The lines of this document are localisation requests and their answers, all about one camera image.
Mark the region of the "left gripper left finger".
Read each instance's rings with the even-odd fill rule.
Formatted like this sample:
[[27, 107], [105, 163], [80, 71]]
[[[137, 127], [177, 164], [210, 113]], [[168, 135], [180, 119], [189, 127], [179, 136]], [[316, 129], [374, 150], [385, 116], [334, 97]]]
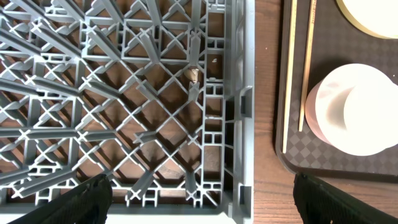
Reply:
[[104, 224], [112, 200], [109, 179], [98, 174], [10, 224]]

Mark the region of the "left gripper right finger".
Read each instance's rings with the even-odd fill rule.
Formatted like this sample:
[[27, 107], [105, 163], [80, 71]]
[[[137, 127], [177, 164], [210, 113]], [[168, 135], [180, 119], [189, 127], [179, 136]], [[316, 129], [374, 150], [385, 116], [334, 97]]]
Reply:
[[394, 223], [397, 218], [301, 172], [295, 175], [293, 197], [304, 223]]

